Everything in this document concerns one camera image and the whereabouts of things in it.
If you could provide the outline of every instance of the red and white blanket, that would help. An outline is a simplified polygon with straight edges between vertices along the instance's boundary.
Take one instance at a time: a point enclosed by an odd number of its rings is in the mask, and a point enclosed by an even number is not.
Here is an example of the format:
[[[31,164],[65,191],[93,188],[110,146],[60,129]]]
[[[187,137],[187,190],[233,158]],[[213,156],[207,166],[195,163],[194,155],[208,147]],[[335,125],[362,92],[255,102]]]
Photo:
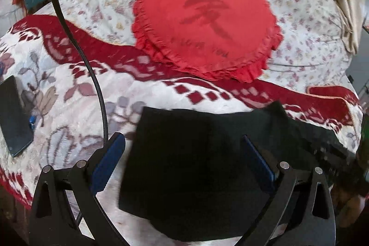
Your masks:
[[[353,152],[358,147],[362,113],[355,94],[344,87],[311,86],[306,93],[298,93],[263,80],[209,82],[153,62],[132,46],[108,44],[69,26],[101,85],[110,134],[120,131],[127,140],[122,159],[97,197],[131,244],[178,243],[147,220],[117,207],[125,161],[143,106],[231,113],[279,100],[292,118],[334,130]],[[101,112],[92,80],[54,16],[28,16],[15,24],[0,39],[0,64],[4,67],[0,79],[15,75],[26,109],[37,116],[34,142],[19,156],[12,158],[0,137],[0,183],[29,208],[44,165],[70,167],[102,146]],[[72,207],[77,211],[75,202]],[[88,234],[84,223],[81,230]],[[232,244],[234,239],[222,243]]]

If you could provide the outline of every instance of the smartphone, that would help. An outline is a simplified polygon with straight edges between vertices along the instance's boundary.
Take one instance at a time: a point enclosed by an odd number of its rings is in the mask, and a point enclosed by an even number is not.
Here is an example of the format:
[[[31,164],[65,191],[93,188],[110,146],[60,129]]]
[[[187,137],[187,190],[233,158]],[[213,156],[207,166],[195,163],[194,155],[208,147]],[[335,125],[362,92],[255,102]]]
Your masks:
[[[33,141],[29,116],[22,107],[13,75],[0,84],[0,126],[12,157]]]

